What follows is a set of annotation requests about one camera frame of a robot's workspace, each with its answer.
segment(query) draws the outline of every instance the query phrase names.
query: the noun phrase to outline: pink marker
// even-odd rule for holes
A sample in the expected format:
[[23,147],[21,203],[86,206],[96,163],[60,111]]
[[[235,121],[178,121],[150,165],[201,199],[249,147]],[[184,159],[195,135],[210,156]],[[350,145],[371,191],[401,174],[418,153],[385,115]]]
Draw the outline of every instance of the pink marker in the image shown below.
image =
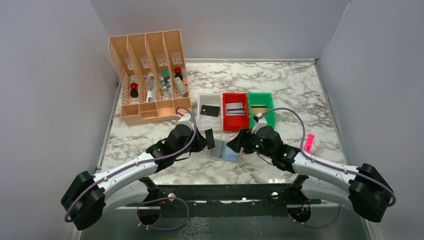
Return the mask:
[[315,135],[313,135],[312,133],[309,133],[309,135],[307,136],[305,152],[307,152],[308,154],[311,153],[312,143],[314,142],[314,138],[315,138]]

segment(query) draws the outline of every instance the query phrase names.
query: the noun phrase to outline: red cap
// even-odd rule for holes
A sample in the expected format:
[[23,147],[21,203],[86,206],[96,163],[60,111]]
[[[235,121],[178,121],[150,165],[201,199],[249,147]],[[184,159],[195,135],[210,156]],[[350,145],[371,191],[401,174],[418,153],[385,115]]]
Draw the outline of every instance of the red cap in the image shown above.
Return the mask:
[[137,83],[135,83],[135,82],[133,82],[133,83],[131,83],[130,85],[129,85],[129,87],[131,88],[131,89],[137,89]]

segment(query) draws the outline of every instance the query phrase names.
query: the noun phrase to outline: screw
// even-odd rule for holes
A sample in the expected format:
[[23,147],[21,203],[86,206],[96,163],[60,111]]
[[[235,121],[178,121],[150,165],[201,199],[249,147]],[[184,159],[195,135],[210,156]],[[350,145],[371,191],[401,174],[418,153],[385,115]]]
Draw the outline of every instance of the screw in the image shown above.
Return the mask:
[[272,199],[278,199],[278,193],[277,192],[271,193],[271,198]]
[[169,195],[168,195],[168,198],[171,198],[170,199],[170,201],[172,202],[172,201],[174,201],[175,199],[175,194],[173,194],[173,193],[170,193]]

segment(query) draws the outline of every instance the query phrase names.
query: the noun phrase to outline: credit card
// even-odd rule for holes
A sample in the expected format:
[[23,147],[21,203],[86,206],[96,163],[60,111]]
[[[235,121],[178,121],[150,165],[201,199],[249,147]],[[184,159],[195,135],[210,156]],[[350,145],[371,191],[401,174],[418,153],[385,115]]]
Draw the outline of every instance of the credit card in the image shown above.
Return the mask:
[[220,115],[220,110],[221,108],[219,106],[202,105],[200,108],[200,115],[218,117]]

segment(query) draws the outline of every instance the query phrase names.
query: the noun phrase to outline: gray wall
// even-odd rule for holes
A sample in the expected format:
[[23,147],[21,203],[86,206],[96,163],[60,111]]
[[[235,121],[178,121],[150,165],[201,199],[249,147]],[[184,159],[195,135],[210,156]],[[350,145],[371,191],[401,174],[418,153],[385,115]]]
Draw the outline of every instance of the gray wall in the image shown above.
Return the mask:
[[90,0],[110,36],[181,29],[186,58],[319,58],[350,0]]
[[88,0],[0,3],[0,239],[69,239],[61,197],[93,170],[115,96]]
[[319,62],[350,164],[377,167],[397,195],[385,240],[422,239],[424,1],[354,0]]

